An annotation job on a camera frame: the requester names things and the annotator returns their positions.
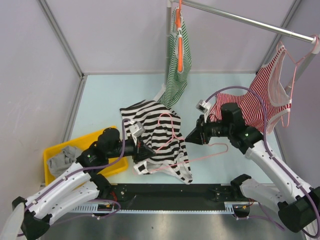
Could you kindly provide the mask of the pink wire hanger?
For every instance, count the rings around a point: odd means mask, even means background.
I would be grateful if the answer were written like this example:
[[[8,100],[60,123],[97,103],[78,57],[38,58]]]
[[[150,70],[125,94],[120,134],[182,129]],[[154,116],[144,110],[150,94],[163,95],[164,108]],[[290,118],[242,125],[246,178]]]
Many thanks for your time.
[[[146,139],[146,145],[156,152],[156,156],[140,161],[134,165],[133,169],[138,175],[163,172],[187,181],[192,178],[190,163],[228,152],[229,147],[227,144],[213,143],[209,146],[223,146],[225,150],[189,159],[185,139],[179,131],[175,130],[175,127],[178,127],[180,122],[180,119],[171,113],[161,113],[159,115],[156,126]]]

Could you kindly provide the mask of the black white striped tank top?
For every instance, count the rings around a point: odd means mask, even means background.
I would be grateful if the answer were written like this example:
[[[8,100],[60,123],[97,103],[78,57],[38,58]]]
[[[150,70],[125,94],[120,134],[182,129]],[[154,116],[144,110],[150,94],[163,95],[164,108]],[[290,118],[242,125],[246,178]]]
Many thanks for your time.
[[[143,126],[142,142],[156,153],[134,164],[138,175],[162,172],[187,185],[193,182],[186,142],[180,132],[181,118],[176,112],[154,100],[143,100],[119,111],[123,119]]]

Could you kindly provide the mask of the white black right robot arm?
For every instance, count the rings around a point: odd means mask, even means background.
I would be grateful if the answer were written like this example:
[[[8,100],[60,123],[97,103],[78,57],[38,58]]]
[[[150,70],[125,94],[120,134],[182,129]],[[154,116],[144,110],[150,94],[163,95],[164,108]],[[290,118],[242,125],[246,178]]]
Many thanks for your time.
[[[231,181],[231,196],[242,201],[249,198],[258,201],[278,214],[281,222],[292,232],[304,231],[305,227],[320,219],[320,189],[313,188],[300,178],[269,148],[263,134],[248,126],[242,110],[236,103],[221,106],[222,119],[210,120],[210,104],[201,100],[197,109],[202,112],[196,127],[186,137],[186,142],[207,145],[212,137],[226,137],[231,145],[247,159],[255,162],[274,183],[270,189],[251,176],[242,174]]]

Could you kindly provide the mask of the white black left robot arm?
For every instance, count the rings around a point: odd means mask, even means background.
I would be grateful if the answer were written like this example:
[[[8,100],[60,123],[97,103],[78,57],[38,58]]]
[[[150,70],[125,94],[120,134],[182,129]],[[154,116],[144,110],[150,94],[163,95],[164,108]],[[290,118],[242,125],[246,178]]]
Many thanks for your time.
[[[76,161],[45,188],[28,198],[21,196],[12,201],[12,207],[24,206],[21,231],[28,240],[44,235],[59,218],[77,206],[110,196],[111,184],[100,173],[115,165],[122,157],[131,156],[143,161],[154,157],[156,152],[143,143],[143,129],[138,135],[125,138],[118,129],[103,130]]]

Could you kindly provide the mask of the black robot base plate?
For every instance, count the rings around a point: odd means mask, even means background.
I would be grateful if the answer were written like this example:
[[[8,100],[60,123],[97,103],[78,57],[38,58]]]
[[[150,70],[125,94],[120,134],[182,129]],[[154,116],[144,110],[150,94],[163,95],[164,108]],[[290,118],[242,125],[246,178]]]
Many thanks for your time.
[[[234,187],[221,184],[166,184],[166,183],[118,183],[109,186],[97,197],[121,203],[185,203],[201,202],[246,202],[249,210],[253,200],[244,197]]]

